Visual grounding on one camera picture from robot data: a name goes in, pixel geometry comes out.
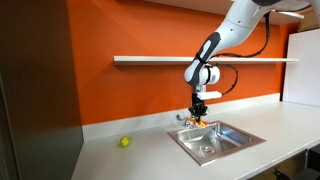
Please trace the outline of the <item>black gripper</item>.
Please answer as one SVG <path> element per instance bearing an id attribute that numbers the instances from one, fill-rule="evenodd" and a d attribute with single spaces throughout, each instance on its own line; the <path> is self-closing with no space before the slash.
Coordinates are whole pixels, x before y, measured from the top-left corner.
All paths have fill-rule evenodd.
<path id="1" fill-rule="evenodd" d="M 201 115 L 207 115 L 208 107 L 204 104 L 203 100 L 200 100 L 197 97 L 196 93 L 193 93 L 191 98 L 191 106 L 188 108 L 188 110 L 191 114 L 195 114 L 196 122 L 200 122 Z"/>

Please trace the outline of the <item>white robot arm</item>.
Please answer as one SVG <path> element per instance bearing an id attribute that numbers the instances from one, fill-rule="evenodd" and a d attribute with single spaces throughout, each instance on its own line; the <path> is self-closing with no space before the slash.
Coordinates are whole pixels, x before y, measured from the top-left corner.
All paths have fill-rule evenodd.
<path id="1" fill-rule="evenodd" d="M 320 0 L 235 0 L 221 25 L 206 38 L 184 72 L 184 80 L 193 87 L 189 111 L 194 120 L 199 122 L 206 115 L 205 100 L 221 97 L 218 92 L 205 91 L 207 84 L 215 84 L 220 78 L 219 69 L 209 64 L 212 57 L 244 42 L 261 18 L 268 18 L 270 11 L 292 12 L 309 7 L 319 17 Z"/>

